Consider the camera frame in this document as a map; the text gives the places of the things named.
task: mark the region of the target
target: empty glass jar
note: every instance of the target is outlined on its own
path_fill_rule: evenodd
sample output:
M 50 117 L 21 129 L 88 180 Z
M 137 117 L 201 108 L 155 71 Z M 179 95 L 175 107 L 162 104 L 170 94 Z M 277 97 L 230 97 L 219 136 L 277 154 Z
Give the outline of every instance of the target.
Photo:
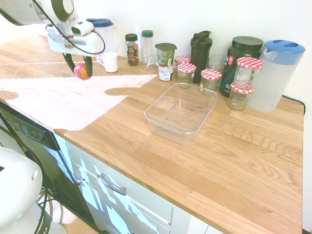
M 205 69 L 201 71 L 200 74 L 201 74 L 200 87 L 204 88 L 200 89 L 201 94 L 206 96 L 211 95 L 212 93 L 205 89 L 216 91 L 222 74 L 215 69 Z
M 237 60 L 236 72 L 233 84 L 245 84 L 245 88 L 251 89 L 259 69 L 262 67 L 262 61 L 252 57 L 241 57 Z
M 242 111 L 246 108 L 249 96 L 254 91 L 254 88 L 249 88 L 249 84 L 237 82 L 235 86 L 231 84 L 230 97 L 228 101 L 228 107 L 235 111 Z
M 174 63 L 174 76 L 175 78 L 177 78 L 177 66 L 179 66 L 180 64 L 182 63 L 190 63 L 191 62 L 191 57 L 188 57 L 188 56 L 184 56 L 184 55 L 181 55 L 181 56 L 177 56 L 175 58 L 175 63 Z
M 194 72 L 196 71 L 196 66 L 191 63 L 182 63 L 177 67 L 177 79 L 179 83 L 192 84 L 194 79 Z M 180 88 L 187 89 L 189 85 L 179 85 Z

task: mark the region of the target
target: apple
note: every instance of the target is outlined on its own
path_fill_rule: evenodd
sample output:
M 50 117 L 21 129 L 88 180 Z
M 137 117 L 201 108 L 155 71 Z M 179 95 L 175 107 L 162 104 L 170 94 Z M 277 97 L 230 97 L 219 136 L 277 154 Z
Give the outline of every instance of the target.
M 86 80 L 90 78 L 87 72 L 87 65 L 85 63 L 76 65 L 74 67 L 74 73 L 78 78 L 82 80 Z

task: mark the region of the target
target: plastic pitcher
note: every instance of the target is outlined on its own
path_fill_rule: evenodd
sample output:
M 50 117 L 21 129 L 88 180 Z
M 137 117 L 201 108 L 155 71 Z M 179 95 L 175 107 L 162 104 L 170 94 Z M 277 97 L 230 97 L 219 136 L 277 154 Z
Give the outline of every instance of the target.
M 110 19 L 87 19 L 105 41 L 104 52 L 116 52 L 120 43 L 119 28 Z
M 275 110 L 305 50 L 302 45 L 288 40 L 264 43 L 260 57 L 263 66 L 248 101 L 251 108 L 262 112 Z

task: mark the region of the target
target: metal handle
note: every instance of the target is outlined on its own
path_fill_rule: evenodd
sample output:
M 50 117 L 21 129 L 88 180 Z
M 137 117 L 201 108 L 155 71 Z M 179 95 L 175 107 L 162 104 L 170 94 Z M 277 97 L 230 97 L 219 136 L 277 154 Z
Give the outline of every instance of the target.
M 125 187 L 116 188 L 115 185 L 113 185 L 111 182 L 107 181 L 104 177 L 105 177 L 104 173 L 102 173 L 100 175 L 97 175 L 97 178 L 99 178 L 111 190 L 114 190 L 115 192 L 117 192 L 117 193 L 119 193 L 121 195 L 127 195 Z

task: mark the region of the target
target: blue lid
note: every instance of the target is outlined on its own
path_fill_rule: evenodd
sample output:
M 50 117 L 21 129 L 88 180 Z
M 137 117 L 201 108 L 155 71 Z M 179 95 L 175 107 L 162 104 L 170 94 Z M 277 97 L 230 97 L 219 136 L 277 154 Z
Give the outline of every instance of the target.
M 95 28 L 108 27 L 114 24 L 110 19 L 87 19 L 87 21 L 91 22 Z
M 289 40 L 270 40 L 264 43 L 264 45 L 268 48 L 268 52 L 274 50 L 285 53 L 300 54 L 306 51 L 302 45 Z

